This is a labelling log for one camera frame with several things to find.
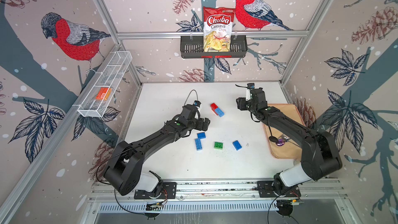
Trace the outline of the long red lego brick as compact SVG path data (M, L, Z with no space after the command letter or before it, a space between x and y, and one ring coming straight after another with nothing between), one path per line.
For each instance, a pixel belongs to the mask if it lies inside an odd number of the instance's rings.
M215 103L212 103L211 105L210 105L210 107L211 107L211 110L215 113L216 112L216 109L218 108L218 106L215 104Z

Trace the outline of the light blue long lego brick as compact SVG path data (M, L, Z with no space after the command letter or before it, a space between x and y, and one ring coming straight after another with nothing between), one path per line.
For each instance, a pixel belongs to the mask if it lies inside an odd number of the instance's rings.
M214 112L215 112L219 117L223 117L223 116L224 116L224 112L223 112L220 108L214 109Z

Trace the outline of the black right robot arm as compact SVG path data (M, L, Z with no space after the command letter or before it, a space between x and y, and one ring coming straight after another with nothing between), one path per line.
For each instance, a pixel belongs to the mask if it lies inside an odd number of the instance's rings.
M330 133L312 130L269 106L265 92L254 83L248 83L245 88L246 96L236 99L237 108L249 111L254 122L282 132L302 151L298 164L274 176L273 190L278 196L286 195L298 184L317 181L343 167L335 138Z

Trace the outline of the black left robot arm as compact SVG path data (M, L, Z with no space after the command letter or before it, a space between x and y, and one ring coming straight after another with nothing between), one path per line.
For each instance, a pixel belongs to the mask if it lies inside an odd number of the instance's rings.
M201 117L200 106L198 100L186 104L179 115L155 133L136 142L120 142L104 166L103 178L122 196L140 190L158 197L163 191L163 179L152 171L143 172L143 164L164 146L189 137L192 130L208 130L210 120Z

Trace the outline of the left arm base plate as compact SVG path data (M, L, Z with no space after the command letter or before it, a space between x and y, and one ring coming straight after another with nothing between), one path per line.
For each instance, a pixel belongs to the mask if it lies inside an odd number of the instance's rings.
M136 190L135 200L166 200L175 199L176 182L159 182L152 191Z

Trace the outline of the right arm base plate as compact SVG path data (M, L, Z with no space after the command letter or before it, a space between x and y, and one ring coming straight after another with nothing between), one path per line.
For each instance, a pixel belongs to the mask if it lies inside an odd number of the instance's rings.
M274 182L272 180L257 181L255 190L259 192L260 198L275 198L277 196L281 198L300 198L302 196L298 186L291 187L290 189L284 188L281 191L282 194L278 194L274 189Z

